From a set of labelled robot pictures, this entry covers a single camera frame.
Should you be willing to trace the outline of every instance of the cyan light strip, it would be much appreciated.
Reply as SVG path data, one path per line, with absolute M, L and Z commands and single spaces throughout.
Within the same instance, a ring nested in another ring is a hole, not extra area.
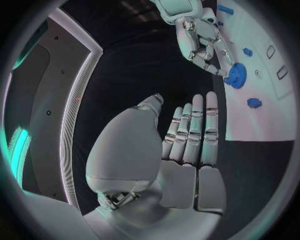
M 10 167 L 20 187 L 22 187 L 24 163 L 30 141 L 31 137 L 28 132 L 18 127 L 14 131 L 9 144 Z

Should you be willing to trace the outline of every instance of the blue object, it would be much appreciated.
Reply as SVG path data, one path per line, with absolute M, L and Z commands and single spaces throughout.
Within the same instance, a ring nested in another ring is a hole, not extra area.
M 247 104 L 250 108 L 256 109 L 256 108 L 260 107 L 261 105 L 263 105 L 263 102 L 260 101 L 258 98 L 249 98 L 247 100 Z
M 252 57 L 252 55 L 253 55 L 253 51 L 248 48 L 244 48 L 243 52 L 244 52 L 244 54 L 248 55 L 249 57 Z
M 247 71 L 242 63 L 235 63 L 229 72 L 229 77 L 224 78 L 224 82 L 235 89 L 240 89 L 246 82 Z
M 231 15 L 234 14 L 234 10 L 233 9 L 230 9 L 230 8 L 222 6 L 222 5 L 218 5 L 217 9 L 220 10 L 220 11 L 223 11 L 225 13 L 231 14 Z

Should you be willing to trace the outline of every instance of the white panel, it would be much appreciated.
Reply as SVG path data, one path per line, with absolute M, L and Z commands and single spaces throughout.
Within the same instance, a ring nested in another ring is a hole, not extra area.
M 296 102 L 289 73 L 279 80 L 277 72 L 286 65 L 280 50 L 264 29 L 232 0 L 218 0 L 219 5 L 234 10 L 234 15 L 217 11 L 220 31 L 232 40 L 231 48 L 237 62 L 245 65 L 247 80 L 240 89 L 225 85 L 227 105 L 226 140 L 228 141 L 288 141 L 295 139 Z M 274 46 L 271 59 L 269 46 Z M 253 56 L 243 49 L 253 51 Z M 225 70 L 230 66 L 220 62 Z M 262 106 L 250 108 L 249 98 L 258 98 Z

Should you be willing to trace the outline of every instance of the black floor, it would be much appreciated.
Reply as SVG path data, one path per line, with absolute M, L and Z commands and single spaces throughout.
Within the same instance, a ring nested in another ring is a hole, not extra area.
M 212 239 L 226 239 L 250 222 L 278 186 L 293 142 L 225 141 L 222 82 L 181 56 L 175 28 L 165 24 L 148 1 L 73 0 L 63 9 L 104 48 L 85 91 L 73 138 L 73 177 L 82 213 L 98 205 L 86 182 L 86 162 L 114 116 L 160 93 L 165 99 L 158 125 L 163 138 L 177 106 L 190 102 L 194 94 L 205 96 L 215 90 L 221 115 L 218 167 L 226 185 L 227 211 Z

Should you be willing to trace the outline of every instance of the teal light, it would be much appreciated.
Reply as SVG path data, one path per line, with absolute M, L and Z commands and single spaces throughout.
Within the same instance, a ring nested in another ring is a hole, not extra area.
M 20 187 L 22 187 L 23 168 L 30 141 L 28 132 L 18 127 L 9 144 L 10 167 Z

